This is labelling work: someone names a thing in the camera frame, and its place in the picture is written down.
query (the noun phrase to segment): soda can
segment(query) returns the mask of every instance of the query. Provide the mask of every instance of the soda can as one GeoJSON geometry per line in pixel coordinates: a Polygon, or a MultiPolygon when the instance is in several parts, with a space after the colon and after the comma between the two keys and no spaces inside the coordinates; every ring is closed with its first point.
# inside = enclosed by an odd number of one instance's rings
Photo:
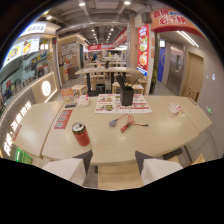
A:
{"type": "Polygon", "coordinates": [[[73,124],[72,133],[74,134],[79,145],[86,146],[89,144],[89,135],[86,130],[86,126],[83,123],[76,122],[75,124],[73,124]]]}

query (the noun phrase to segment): illuminated sign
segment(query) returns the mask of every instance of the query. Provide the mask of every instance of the illuminated sign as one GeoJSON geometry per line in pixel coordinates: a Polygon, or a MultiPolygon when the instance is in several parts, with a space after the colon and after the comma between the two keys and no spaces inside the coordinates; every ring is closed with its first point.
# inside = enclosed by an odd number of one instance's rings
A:
{"type": "Polygon", "coordinates": [[[51,84],[48,81],[44,81],[41,89],[44,96],[49,96],[51,93],[51,84]]]}
{"type": "Polygon", "coordinates": [[[45,28],[45,23],[33,23],[26,28],[26,30],[20,35],[20,37],[30,33],[44,33],[45,28]]]}
{"type": "MultiPolygon", "coordinates": [[[[24,107],[22,107],[22,109],[20,110],[20,113],[18,113],[15,117],[15,120],[12,122],[11,127],[14,131],[14,133],[16,132],[19,123],[21,122],[22,118],[25,116],[25,114],[27,113],[27,111],[31,108],[31,103],[30,101],[28,101],[24,107]]],[[[11,146],[12,146],[12,136],[14,135],[13,132],[7,133],[6,134],[6,139],[4,142],[4,150],[5,152],[8,154],[8,156],[10,156],[10,151],[11,151],[11,146]]]]}

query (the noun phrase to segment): white table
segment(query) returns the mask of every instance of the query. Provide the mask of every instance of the white table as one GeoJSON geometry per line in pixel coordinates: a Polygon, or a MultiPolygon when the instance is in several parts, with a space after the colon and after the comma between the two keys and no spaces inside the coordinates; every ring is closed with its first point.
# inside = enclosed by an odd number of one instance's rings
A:
{"type": "Polygon", "coordinates": [[[63,105],[64,101],[32,105],[20,122],[22,127],[13,143],[22,150],[42,158],[42,149],[48,132],[63,105]]]}
{"type": "Polygon", "coordinates": [[[46,139],[42,155],[51,160],[69,159],[90,149],[93,151],[92,165],[115,165],[134,162],[135,151],[152,157],[158,157],[174,151],[192,141],[201,133],[194,121],[199,114],[204,127],[209,127],[210,119],[202,110],[192,107],[187,111],[189,99],[181,97],[186,106],[186,116],[174,115],[168,110],[173,102],[169,96],[148,96],[145,100],[152,109],[150,114],[132,114],[137,124],[148,124],[148,127],[131,126],[124,136],[120,136],[120,128],[127,123],[127,117],[117,121],[114,127],[109,126],[111,120],[120,114],[96,114],[98,97],[90,97],[87,107],[69,108],[73,110],[66,129],[51,129],[46,139]],[[80,146],[73,133],[72,125],[83,122],[90,137],[90,144],[80,146]]]}

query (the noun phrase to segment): menu sign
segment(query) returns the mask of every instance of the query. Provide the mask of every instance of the menu sign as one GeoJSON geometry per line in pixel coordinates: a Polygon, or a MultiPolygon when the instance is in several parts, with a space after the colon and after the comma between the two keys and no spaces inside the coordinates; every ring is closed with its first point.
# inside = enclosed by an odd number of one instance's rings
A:
{"type": "Polygon", "coordinates": [[[149,27],[144,25],[138,29],[138,63],[137,69],[145,76],[148,71],[149,27]]]}
{"type": "Polygon", "coordinates": [[[65,104],[74,104],[75,97],[72,88],[61,89],[61,94],[64,99],[65,104]]]}
{"type": "Polygon", "coordinates": [[[10,49],[3,66],[7,65],[12,60],[14,60],[14,59],[18,58],[19,56],[21,56],[22,48],[23,48],[23,42],[14,45],[10,49]]]}
{"type": "Polygon", "coordinates": [[[203,36],[189,19],[170,7],[156,9],[151,11],[150,15],[152,18],[151,30],[156,33],[182,30],[203,36]]]}
{"type": "Polygon", "coordinates": [[[22,55],[30,54],[39,50],[39,39],[30,39],[23,42],[22,55]]]}

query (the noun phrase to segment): poster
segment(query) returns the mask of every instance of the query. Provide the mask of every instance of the poster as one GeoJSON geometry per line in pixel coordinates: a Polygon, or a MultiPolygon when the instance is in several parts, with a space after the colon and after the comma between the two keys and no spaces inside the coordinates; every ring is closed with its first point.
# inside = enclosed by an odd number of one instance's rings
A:
{"type": "Polygon", "coordinates": [[[147,71],[148,71],[148,57],[150,57],[149,55],[149,27],[148,25],[144,25],[138,29],[137,69],[145,76],[147,76],[147,71]]]}
{"type": "Polygon", "coordinates": [[[68,120],[72,114],[72,110],[63,110],[60,111],[52,125],[53,129],[65,129],[68,123],[68,120]]]}
{"type": "Polygon", "coordinates": [[[95,113],[152,113],[142,94],[134,94],[131,106],[122,106],[120,94],[99,94],[95,113]]]}
{"type": "Polygon", "coordinates": [[[72,88],[61,89],[61,94],[65,104],[75,103],[75,97],[72,88]]]}
{"type": "Polygon", "coordinates": [[[62,56],[66,56],[68,54],[76,54],[77,51],[77,43],[69,43],[61,46],[62,56]]]}
{"type": "Polygon", "coordinates": [[[4,66],[7,65],[12,60],[14,60],[14,59],[18,58],[19,56],[21,56],[22,55],[22,48],[23,48],[23,42],[14,45],[10,49],[10,51],[9,51],[7,57],[6,57],[4,66]]]}
{"type": "Polygon", "coordinates": [[[22,55],[30,54],[39,51],[39,39],[30,39],[23,42],[22,55]]]}

